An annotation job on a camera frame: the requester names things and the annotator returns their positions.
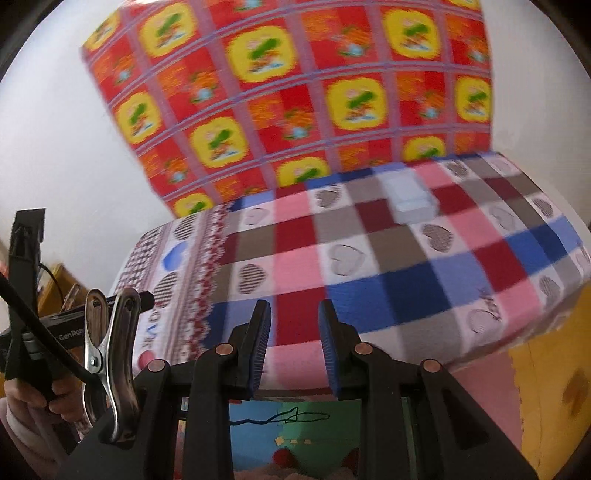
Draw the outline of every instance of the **pink square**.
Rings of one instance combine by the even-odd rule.
[[[305,217],[310,214],[308,194],[294,193],[275,200],[275,222],[285,222],[294,218]]]
[[[479,208],[447,217],[471,250],[493,244],[502,239],[488,217]]]
[[[275,294],[324,286],[315,245],[274,255]]]
[[[504,338],[541,318],[542,304],[529,278],[496,294],[496,297],[505,316]]]
[[[453,179],[443,171],[443,167],[436,162],[422,163],[413,167],[413,170],[423,179],[425,185],[431,189],[455,183]]]

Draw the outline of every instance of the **checkered tablecloth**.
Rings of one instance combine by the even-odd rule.
[[[432,221],[395,223],[384,184],[404,168],[439,200]],[[555,328],[590,276],[552,200],[487,154],[341,173],[176,220],[142,238],[119,286],[156,296],[140,321],[137,368],[198,355],[268,300],[262,395],[311,397],[327,392],[323,299],[394,358],[454,366]]]

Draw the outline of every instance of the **metal clamp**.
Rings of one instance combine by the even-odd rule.
[[[111,443],[131,440],[139,419],[131,361],[140,311],[141,300],[133,288],[124,288],[117,295],[111,321],[102,292],[91,290],[86,296],[85,368],[98,375],[103,388],[84,385],[84,409],[94,425],[109,400],[113,410]]]

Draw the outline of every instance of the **blue heart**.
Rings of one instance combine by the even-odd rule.
[[[175,245],[170,252],[162,259],[162,265],[166,270],[172,272],[181,266],[183,261],[183,252],[187,248],[187,242],[180,242]]]

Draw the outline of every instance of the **hand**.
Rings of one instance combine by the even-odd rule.
[[[84,409],[78,380],[75,377],[55,380],[51,388],[58,397],[49,402],[49,410],[60,415],[65,421],[81,420],[84,416]],[[47,400],[39,390],[17,378],[7,380],[4,384],[4,391],[14,416],[29,427],[34,422],[30,418],[27,405],[35,408],[45,408],[47,405]]]

